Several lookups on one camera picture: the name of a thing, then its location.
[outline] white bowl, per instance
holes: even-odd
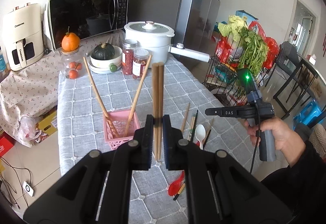
[[[115,48],[115,57],[110,60],[97,60],[91,57],[91,62],[94,67],[99,69],[109,69],[110,64],[115,64],[118,66],[120,63],[122,63],[122,49],[118,46],[113,46]]]
[[[111,71],[110,68],[102,69],[102,68],[95,67],[92,64],[92,61],[91,61],[90,57],[86,57],[86,60],[87,60],[87,64],[88,64],[89,69],[92,72],[96,73],[96,74],[109,74],[109,73],[114,73],[114,72],[118,71],[121,68],[121,66],[122,66],[122,61],[121,61],[121,63],[119,63],[118,65],[115,64],[117,66],[117,70],[116,71]]]

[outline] sleeve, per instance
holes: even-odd
[[[309,141],[305,144],[306,149],[294,166],[277,170],[262,181],[294,213],[304,209],[326,179],[326,164]]]

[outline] red spoon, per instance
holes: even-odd
[[[169,189],[167,191],[169,196],[175,196],[178,193],[184,177],[185,177],[185,171],[182,171],[180,177],[170,184]]]

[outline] doorway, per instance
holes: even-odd
[[[299,54],[304,54],[309,45],[315,22],[316,17],[312,12],[297,0],[292,26],[286,40],[295,46]]]

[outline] microwave oven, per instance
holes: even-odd
[[[46,8],[44,33],[52,50],[61,47],[68,27],[85,39],[127,24],[128,0],[49,0]]]

